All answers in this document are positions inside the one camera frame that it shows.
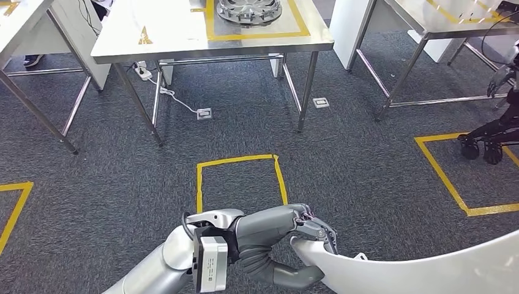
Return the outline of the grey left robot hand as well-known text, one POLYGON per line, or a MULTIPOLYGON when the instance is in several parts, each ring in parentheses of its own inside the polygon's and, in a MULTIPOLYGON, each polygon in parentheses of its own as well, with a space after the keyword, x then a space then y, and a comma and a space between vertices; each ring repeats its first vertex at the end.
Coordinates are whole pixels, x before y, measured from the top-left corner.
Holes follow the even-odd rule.
POLYGON ((337 232, 316 217, 306 204, 297 203, 265 209, 237 221, 235 235, 241 267, 252 279, 285 288, 304 289, 325 274, 317 266, 294 269, 271 258, 272 246, 291 232, 305 233, 337 253, 337 232))

